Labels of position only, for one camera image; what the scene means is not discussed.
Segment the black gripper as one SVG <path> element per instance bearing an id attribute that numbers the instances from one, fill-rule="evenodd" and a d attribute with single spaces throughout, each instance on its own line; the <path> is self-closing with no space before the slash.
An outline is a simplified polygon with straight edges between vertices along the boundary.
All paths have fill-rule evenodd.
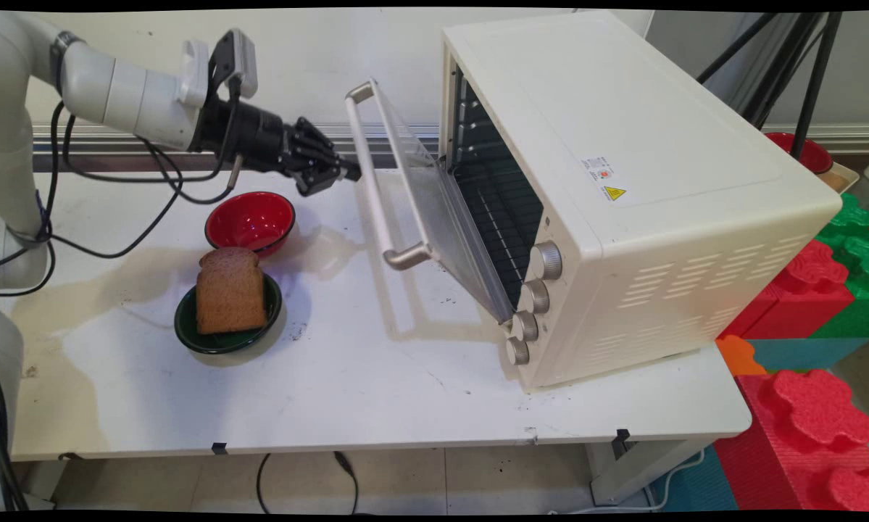
<path id="1" fill-rule="evenodd" d="M 330 189 L 335 182 L 357 182 L 362 177 L 359 163 L 338 154 L 334 143 L 305 117 L 291 126 L 269 110 L 239 100 L 206 100 L 190 151 L 212 152 L 223 162 L 234 162 L 241 155 L 245 169 L 292 173 L 302 197 Z M 298 160 L 308 168 L 294 171 Z"/>

